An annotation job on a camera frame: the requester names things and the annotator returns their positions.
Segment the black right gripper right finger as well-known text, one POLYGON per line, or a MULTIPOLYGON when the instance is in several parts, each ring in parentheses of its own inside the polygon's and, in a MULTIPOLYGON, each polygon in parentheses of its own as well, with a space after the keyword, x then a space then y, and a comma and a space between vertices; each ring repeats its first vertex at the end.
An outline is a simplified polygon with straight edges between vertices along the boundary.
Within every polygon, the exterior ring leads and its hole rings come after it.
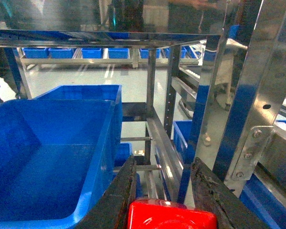
POLYGON ((198 157, 191 164, 195 207, 217 216, 219 229, 268 229, 198 157))

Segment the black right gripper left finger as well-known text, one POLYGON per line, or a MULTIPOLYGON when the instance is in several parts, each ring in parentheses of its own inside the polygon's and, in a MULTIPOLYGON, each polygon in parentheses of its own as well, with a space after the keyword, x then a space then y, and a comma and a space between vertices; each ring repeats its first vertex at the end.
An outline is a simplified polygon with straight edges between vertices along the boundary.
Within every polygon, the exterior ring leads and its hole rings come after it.
POLYGON ((105 193, 77 229, 125 229, 130 204, 136 197, 136 161, 129 156, 105 193))

